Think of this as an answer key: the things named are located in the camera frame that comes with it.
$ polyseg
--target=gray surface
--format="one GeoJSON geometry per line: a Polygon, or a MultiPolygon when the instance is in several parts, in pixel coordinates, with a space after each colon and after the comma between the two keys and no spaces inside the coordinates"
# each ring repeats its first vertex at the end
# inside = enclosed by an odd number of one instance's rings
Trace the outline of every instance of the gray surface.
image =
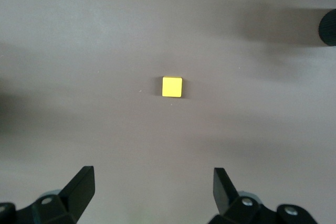
{"type": "Polygon", "coordinates": [[[334,0],[0,0],[0,201],[94,165],[80,223],[200,223],[215,166],[336,219],[334,0]],[[184,98],[159,95],[182,76],[184,98]]]}

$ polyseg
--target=black cylindrical object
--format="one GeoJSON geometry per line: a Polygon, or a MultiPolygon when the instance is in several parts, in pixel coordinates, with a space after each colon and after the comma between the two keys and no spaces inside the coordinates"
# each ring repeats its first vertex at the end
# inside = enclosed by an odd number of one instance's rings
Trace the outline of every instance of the black cylindrical object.
{"type": "Polygon", "coordinates": [[[336,46],[336,9],[328,12],[321,20],[319,35],[328,46],[336,46]]]}

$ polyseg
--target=black textured object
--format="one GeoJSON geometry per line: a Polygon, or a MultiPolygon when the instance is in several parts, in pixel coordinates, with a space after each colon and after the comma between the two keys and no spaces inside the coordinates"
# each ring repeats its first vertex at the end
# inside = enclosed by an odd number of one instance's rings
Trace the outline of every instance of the black textured object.
{"type": "Polygon", "coordinates": [[[208,224],[317,224],[299,206],[280,205],[274,212],[254,198],[240,196],[223,168],[214,170],[214,198],[219,215],[208,224]]]}
{"type": "Polygon", "coordinates": [[[46,195],[16,211],[0,203],[0,224],[76,224],[95,194],[93,166],[84,166],[58,195],[46,195]]]}
{"type": "Polygon", "coordinates": [[[319,35],[328,46],[336,46],[336,9],[328,12],[321,20],[319,35]]]}

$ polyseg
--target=silver screw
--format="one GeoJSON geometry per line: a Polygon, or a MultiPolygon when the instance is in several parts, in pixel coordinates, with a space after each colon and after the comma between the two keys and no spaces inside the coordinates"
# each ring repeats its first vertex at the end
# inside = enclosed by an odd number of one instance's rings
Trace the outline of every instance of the silver screw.
{"type": "Polygon", "coordinates": [[[42,204],[42,205],[48,204],[48,203],[50,203],[52,200],[53,200],[53,198],[51,198],[51,197],[45,198],[45,199],[43,199],[43,200],[41,201],[41,204],[42,204]]]}
{"type": "Polygon", "coordinates": [[[294,207],[285,207],[285,211],[289,215],[295,215],[295,216],[298,215],[298,212],[295,210],[294,207]]]}
{"type": "Polygon", "coordinates": [[[241,201],[242,201],[242,203],[243,203],[245,206],[250,207],[250,206],[253,205],[252,200],[250,200],[249,198],[244,198],[244,199],[242,199],[241,201]]]}

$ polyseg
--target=yellow square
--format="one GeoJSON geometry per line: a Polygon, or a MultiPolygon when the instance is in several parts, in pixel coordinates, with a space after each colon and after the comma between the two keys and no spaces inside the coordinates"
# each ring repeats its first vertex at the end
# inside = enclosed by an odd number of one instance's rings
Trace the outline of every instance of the yellow square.
{"type": "Polygon", "coordinates": [[[173,76],[164,76],[162,80],[163,97],[181,97],[182,96],[182,78],[173,76]]]}

